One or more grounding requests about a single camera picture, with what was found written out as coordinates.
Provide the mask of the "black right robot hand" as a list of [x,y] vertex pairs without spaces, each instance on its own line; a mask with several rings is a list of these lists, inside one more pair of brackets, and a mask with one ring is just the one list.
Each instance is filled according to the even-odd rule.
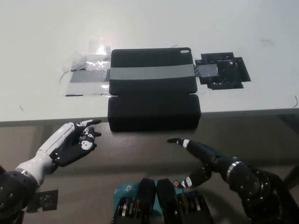
[[195,188],[208,181],[212,173],[219,173],[225,182],[228,182],[228,170],[233,158],[229,158],[217,150],[194,140],[184,138],[171,138],[168,143],[174,143],[182,146],[192,156],[199,159],[202,166],[182,180],[181,188]]

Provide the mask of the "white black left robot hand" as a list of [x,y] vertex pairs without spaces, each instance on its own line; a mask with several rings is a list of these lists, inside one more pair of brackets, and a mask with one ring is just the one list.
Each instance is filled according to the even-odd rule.
[[93,125],[99,123],[100,119],[90,119],[63,124],[38,148],[32,159],[21,163],[15,170],[40,187],[46,175],[87,156],[97,147],[95,139],[101,133],[96,132]]

